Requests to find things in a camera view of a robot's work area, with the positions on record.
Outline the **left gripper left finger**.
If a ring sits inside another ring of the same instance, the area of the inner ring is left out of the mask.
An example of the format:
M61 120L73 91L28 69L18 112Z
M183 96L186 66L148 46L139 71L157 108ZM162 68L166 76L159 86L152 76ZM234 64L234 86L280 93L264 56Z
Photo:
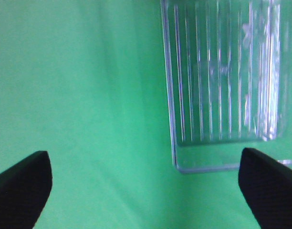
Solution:
M47 151L37 151L0 173L0 229L34 228L52 189Z

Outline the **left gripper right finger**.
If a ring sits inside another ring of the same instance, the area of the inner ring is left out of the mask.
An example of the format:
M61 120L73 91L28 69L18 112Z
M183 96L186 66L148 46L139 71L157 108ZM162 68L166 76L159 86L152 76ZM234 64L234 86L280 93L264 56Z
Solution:
M255 148L245 148L238 184L262 229L292 229L291 168Z

